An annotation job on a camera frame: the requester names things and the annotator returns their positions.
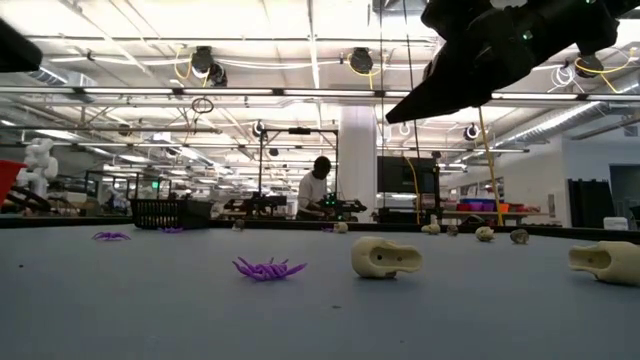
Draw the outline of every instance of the monitor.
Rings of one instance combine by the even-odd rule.
[[[415,194],[415,179],[421,194],[438,194],[439,171],[435,159],[378,156],[378,192]]]

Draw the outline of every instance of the pillar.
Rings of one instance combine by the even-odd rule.
[[[373,107],[342,108],[338,147],[338,192],[341,199],[358,199],[367,211],[355,214],[359,222],[371,222],[376,207],[376,136]]]

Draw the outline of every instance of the black basket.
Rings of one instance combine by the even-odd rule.
[[[135,226],[152,230],[208,228],[212,206],[195,200],[131,200]]]

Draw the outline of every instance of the man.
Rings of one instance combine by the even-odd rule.
[[[329,172],[331,172],[331,161],[325,156],[320,156],[313,163],[313,170],[300,180],[297,220],[317,221],[327,212],[317,202],[327,194]]]

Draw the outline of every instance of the purple spider toy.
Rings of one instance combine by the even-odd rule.
[[[241,257],[238,257],[238,260],[242,261],[242,263],[246,265],[246,267],[240,266],[237,262],[232,261],[233,265],[236,266],[236,269],[238,269],[238,271],[243,275],[248,276],[256,281],[282,280],[289,275],[293,275],[299,272],[307,266],[307,264],[301,264],[288,269],[287,261],[289,261],[289,259],[281,262],[280,264],[274,264],[273,258],[271,258],[271,261],[269,261],[268,264],[258,265],[251,265]]]
[[[184,230],[183,228],[158,228],[158,230],[162,231],[165,234],[177,234]]]
[[[120,241],[120,240],[131,240],[130,237],[123,233],[118,232],[99,232],[92,237],[93,240],[103,240],[103,241]]]

